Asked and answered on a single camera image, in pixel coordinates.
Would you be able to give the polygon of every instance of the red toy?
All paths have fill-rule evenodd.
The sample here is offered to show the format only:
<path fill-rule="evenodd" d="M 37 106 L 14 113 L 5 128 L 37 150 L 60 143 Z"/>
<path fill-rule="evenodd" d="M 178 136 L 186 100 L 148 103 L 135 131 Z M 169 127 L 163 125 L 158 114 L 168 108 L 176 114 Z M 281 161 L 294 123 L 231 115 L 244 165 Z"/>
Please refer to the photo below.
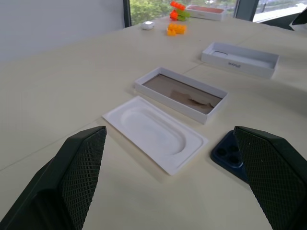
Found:
<path fill-rule="evenodd" d="M 175 8 L 178 8 L 178 9 L 180 9 L 180 10 L 182 10 L 182 11 L 184 11 L 184 10 L 186 9 L 186 6 L 185 6 L 185 5 L 180 4 L 180 3 L 178 3 L 178 2 L 175 2 L 175 1 L 172 1 L 170 5 L 173 6 L 173 7 L 175 7 Z"/>
<path fill-rule="evenodd" d="M 178 13 L 173 10 L 170 14 L 169 14 L 170 18 L 174 21 L 176 21 L 178 19 Z"/>

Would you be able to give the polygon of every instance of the white table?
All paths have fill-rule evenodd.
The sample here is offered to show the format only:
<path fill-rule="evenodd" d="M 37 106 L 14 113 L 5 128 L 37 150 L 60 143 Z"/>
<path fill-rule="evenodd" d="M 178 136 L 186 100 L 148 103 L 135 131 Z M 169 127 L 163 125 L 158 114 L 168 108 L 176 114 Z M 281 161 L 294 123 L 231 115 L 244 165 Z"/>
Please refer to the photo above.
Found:
<path fill-rule="evenodd" d="M 191 19 L 186 35 L 168 37 L 168 23 L 162 18 L 151 31 L 134 26 L 0 69 L 0 218 L 67 137 L 105 125 L 102 170 L 84 230 L 271 229 L 249 186 L 214 164 L 209 152 L 240 125 L 282 136 L 307 157 L 306 74 L 299 68 L 306 66 L 299 59 L 307 52 L 298 49 L 305 40 L 236 19 Z M 284 57 L 275 79 L 263 80 L 201 63 L 202 50 L 213 41 Z M 145 97 L 210 141 L 173 177 L 101 118 L 134 97 L 133 82 L 156 67 L 230 92 L 227 104 L 204 126 Z"/>

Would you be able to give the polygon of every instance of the smartphone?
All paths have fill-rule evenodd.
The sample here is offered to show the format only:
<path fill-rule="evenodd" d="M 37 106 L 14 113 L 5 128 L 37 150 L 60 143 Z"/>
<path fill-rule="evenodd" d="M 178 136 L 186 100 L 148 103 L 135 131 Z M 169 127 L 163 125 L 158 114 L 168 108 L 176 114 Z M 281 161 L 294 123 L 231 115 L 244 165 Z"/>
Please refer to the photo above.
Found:
<path fill-rule="evenodd" d="M 236 143 L 234 131 L 231 130 L 214 147 L 210 155 L 211 159 L 224 169 L 248 183 L 241 153 Z"/>

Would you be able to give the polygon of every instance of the white wall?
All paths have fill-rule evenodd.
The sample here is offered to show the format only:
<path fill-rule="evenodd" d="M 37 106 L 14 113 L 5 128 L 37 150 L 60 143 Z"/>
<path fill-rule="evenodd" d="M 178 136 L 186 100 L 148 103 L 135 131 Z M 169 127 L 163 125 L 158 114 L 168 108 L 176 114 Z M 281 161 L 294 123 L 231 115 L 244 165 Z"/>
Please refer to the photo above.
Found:
<path fill-rule="evenodd" d="M 0 0 L 0 63 L 123 27 L 122 0 Z"/>

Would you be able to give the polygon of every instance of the orange block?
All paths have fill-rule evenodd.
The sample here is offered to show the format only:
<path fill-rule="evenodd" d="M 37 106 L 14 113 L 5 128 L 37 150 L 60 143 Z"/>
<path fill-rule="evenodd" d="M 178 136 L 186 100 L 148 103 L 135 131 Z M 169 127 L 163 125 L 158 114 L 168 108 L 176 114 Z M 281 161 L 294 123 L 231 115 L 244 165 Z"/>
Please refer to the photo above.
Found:
<path fill-rule="evenodd" d="M 176 36 L 175 30 L 167 29 L 167 36 Z"/>
<path fill-rule="evenodd" d="M 186 31 L 187 31 L 187 26 L 186 25 L 170 23 L 168 25 L 167 29 L 168 30 L 174 30 L 176 32 L 176 34 L 184 35 L 186 33 Z"/>
<path fill-rule="evenodd" d="M 185 5 L 180 4 L 180 3 L 178 3 L 178 2 L 175 2 L 175 1 L 171 1 L 170 5 L 173 6 L 173 7 L 175 7 L 175 8 L 178 8 L 178 9 L 180 9 L 180 10 L 182 10 L 182 11 L 184 11 L 184 10 L 186 9 L 186 6 L 185 6 Z"/>

